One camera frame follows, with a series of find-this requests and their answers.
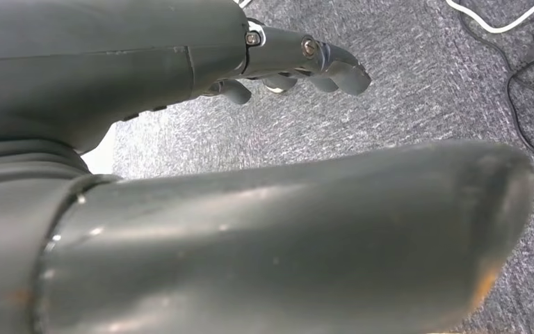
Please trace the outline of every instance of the gray robotic arm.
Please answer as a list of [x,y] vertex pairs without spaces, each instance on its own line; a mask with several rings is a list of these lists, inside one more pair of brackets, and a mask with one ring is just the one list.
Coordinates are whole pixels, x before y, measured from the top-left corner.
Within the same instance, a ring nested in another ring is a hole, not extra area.
[[246,102],[233,79],[368,86],[348,52],[255,22],[229,0],[0,0],[0,140],[86,152],[140,111],[200,95]]

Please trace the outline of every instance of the metal screw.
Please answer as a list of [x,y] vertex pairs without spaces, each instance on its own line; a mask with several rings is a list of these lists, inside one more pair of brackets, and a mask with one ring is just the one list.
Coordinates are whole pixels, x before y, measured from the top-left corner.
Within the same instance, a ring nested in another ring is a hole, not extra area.
[[261,36],[256,31],[249,31],[245,37],[247,45],[259,45],[261,44]]
[[311,38],[305,38],[302,41],[302,51],[304,52],[304,56],[306,56],[307,58],[314,57],[317,48],[318,45],[316,45],[316,42],[314,42],[314,40]]

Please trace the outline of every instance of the white cable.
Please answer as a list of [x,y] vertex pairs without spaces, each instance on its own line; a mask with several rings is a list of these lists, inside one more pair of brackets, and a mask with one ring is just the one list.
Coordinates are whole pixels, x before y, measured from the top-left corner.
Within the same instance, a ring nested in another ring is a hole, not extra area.
[[248,6],[249,3],[251,3],[252,0],[242,0],[240,3],[238,3],[238,5],[241,7],[241,8],[245,8],[246,6]]
[[453,9],[459,10],[460,12],[464,13],[465,15],[470,16],[474,21],[476,21],[484,30],[488,31],[489,33],[505,33],[509,31],[510,29],[515,28],[516,26],[520,25],[521,22],[525,21],[527,17],[530,17],[534,13],[534,6],[531,7],[530,10],[527,10],[525,14],[521,15],[518,19],[511,22],[510,24],[506,26],[502,26],[501,28],[494,28],[493,26],[490,26],[486,21],[480,17],[480,15],[474,13],[471,11],[471,9],[464,7],[458,3],[453,2],[453,0],[446,0],[447,4],[451,6]]

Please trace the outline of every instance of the cable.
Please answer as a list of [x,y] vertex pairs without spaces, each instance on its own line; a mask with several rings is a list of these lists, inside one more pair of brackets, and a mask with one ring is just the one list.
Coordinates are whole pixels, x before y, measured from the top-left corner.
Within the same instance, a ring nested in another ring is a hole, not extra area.
[[460,20],[460,23],[462,25],[462,28],[466,31],[466,33],[468,33],[474,40],[477,40],[480,43],[482,43],[482,44],[486,45],[487,47],[489,47],[490,49],[493,49],[494,51],[496,51],[499,54],[499,56],[503,59],[503,61],[505,63],[505,66],[507,68],[507,71],[509,71],[509,75],[508,75],[508,77],[506,79],[506,82],[505,82],[505,96],[506,96],[506,100],[507,100],[507,105],[508,105],[508,107],[510,109],[512,123],[513,123],[513,125],[515,127],[515,131],[516,131],[517,135],[519,136],[519,139],[521,140],[523,145],[525,145],[527,147],[527,149],[529,149],[534,154],[534,146],[527,139],[527,137],[525,136],[525,133],[523,132],[523,130],[522,130],[520,124],[519,124],[519,116],[517,114],[517,109],[515,108],[515,105],[512,103],[512,99],[510,97],[510,82],[513,79],[518,84],[520,84],[521,86],[523,86],[523,87],[525,87],[525,88],[527,88],[529,90],[534,91],[534,86],[531,86],[530,84],[528,84],[528,83],[516,78],[517,74],[519,74],[522,70],[525,70],[531,63],[534,62],[534,55],[531,55],[532,57],[530,57],[530,58],[533,58],[533,59],[528,59],[527,61],[524,61],[524,64],[519,69],[515,70],[510,65],[510,61],[508,60],[508,58],[507,58],[506,54],[504,53],[504,51],[498,45],[496,45],[493,42],[490,42],[488,40],[485,40],[484,38],[480,37],[479,35],[477,35],[476,33],[474,33],[470,29],[470,27],[465,22],[463,13],[459,14],[459,20]]
[[[474,40],[479,41],[480,43],[484,44],[485,46],[489,47],[490,49],[493,49],[496,51],[499,56],[503,59],[503,62],[505,63],[506,69],[509,72],[512,72],[512,66],[510,65],[510,61],[508,60],[507,56],[505,55],[504,51],[493,42],[490,42],[489,40],[485,40],[484,38],[480,37],[476,33],[474,33],[470,27],[467,25],[467,23],[464,20],[463,13],[460,12],[458,15],[458,18],[460,20],[460,24],[462,25],[462,28],[470,35]],[[530,85],[529,83],[526,83],[525,81],[522,81],[518,77],[513,78],[521,87],[525,89],[532,90],[534,92],[534,86]]]
[[515,126],[515,131],[517,135],[519,136],[519,139],[521,139],[521,142],[525,147],[527,147],[533,154],[534,154],[534,145],[529,141],[527,136],[525,136],[525,133],[523,132],[523,129],[521,128],[521,125],[519,124],[519,115],[517,113],[517,108],[515,108],[515,105],[512,103],[512,99],[510,97],[510,82],[515,75],[517,75],[520,71],[511,72],[505,82],[505,94],[506,94],[506,102],[508,104],[508,107],[510,109],[510,115],[512,118],[512,124]]
[[238,5],[241,7],[241,8],[245,8],[246,6],[248,6],[252,0],[239,0],[240,2],[238,2]]
[[464,13],[465,15],[470,16],[474,21],[476,21],[484,30],[488,31],[489,33],[505,33],[516,26],[520,25],[523,21],[527,19],[527,17],[530,17],[534,13],[534,6],[531,7],[531,9],[527,10],[525,14],[521,15],[518,19],[511,22],[510,24],[507,24],[506,26],[502,26],[501,28],[494,28],[493,26],[490,26],[486,21],[480,17],[480,15],[476,14],[471,9],[464,7],[458,3],[453,2],[453,0],[446,0],[447,4],[452,7],[455,10],[459,10],[461,13]]

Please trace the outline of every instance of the carpet floor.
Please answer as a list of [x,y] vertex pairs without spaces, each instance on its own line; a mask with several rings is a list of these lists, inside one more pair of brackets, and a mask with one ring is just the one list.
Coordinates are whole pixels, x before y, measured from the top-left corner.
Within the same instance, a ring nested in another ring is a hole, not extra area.
[[[534,0],[464,4],[503,26]],[[503,96],[502,60],[466,35],[443,0],[255,0],[245,11],[351,50],[373,78],[371,87],[351,97],[300,83],[274,95],[252,83],[254,97],[245,106],[202,97],[143,113],[117,126],[115,173],[142,178],[234,170],[448,138],[521,147]],[[488,39],[518,64],[532,31],[534,16]],[[534,66],[521,77],[534,83]],[[534,142],[534,93],[513,84],[512,94]],[[534,213],[483,307],[454,330],[534,333]]]

